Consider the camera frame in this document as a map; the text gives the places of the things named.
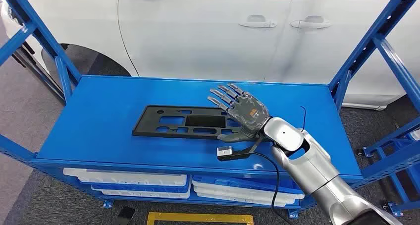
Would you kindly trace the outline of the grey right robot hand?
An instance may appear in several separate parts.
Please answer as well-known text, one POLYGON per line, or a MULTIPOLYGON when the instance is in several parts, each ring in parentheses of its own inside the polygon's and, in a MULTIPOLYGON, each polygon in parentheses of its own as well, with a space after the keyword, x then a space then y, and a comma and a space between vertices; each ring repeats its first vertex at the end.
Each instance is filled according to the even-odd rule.
POLYGON ((258 137, 270 119, 268 108, 262 102, 233 83, 219 85, 218 89, 210 89, 210 92, 218 99, 212 96, 208 96, 207 99, 241 126, 237 133, 218 135, 219 140, 234 143, 251 141, 258 137))

